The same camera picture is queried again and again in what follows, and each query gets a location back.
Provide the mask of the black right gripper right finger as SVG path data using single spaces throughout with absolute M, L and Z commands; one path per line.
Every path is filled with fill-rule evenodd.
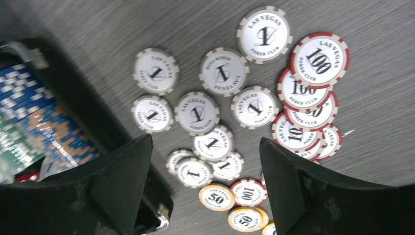
M 279 235 L 412 235 L 415 187 L 352 178 L 302 158 L 269 138 L 259 145 Z

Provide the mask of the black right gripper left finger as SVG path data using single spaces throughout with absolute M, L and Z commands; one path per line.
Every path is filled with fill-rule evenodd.
M 153 229 L 143 201 L 153 141 L 147 134 L 81 166 L 0 187 L 3 235 L 138 235 Z

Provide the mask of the black poker set case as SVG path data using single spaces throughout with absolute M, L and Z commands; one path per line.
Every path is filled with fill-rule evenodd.
M 49 45 L 37 39 L 2 42 L 0 70 L 17 64 L 25 65 L 29 72 L 50 90 L 57 103 L 98 147 L 101 156 L 135 140 L 118 124 L 94 91 L 67 65 L 66 60 Z M 40 181 L 64 172 L 46 164 L 44 158 L 40 168 Z M 143 191 L 143 201 L 153 212 L 153 229 L 140 235 L 166 229 L 170 222 L 173 202 L 169 190 L 152 170 L 151 164 Z

